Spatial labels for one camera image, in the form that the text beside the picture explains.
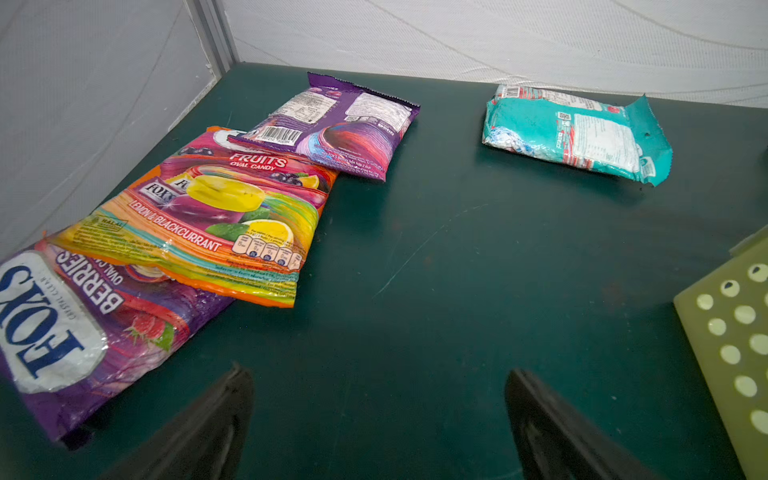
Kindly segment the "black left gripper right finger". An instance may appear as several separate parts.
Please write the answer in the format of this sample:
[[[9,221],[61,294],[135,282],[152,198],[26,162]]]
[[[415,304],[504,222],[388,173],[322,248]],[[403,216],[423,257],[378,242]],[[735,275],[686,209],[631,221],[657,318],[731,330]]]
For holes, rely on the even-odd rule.
[[[658,479],[532,372],[512,370],[504,397],[525,479]]]

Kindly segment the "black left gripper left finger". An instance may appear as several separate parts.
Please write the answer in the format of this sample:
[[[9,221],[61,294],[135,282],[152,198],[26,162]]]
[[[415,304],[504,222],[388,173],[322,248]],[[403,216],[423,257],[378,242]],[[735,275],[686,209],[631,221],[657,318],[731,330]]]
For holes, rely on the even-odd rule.
[[[252,375],[239,365],[220,377],[103,479],[233,479],[254,404]]]

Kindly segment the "lemon blackcurrant Fox's candy bag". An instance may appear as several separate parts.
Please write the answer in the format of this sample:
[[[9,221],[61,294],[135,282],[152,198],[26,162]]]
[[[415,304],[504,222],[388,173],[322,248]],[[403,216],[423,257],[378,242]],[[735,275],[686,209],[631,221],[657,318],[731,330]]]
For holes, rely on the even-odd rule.
[[[54,244],[250,303],[293,307],[336,172],[213,126]]]

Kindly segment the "teal mint candy bag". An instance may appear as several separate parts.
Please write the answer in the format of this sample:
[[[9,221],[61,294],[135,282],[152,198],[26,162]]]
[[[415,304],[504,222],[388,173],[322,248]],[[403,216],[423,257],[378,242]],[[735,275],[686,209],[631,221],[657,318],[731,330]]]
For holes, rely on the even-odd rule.
[[[482,143],[537,160],[658,186],[673,149],[641,96],[627,106],[500,85],[486,104]]]

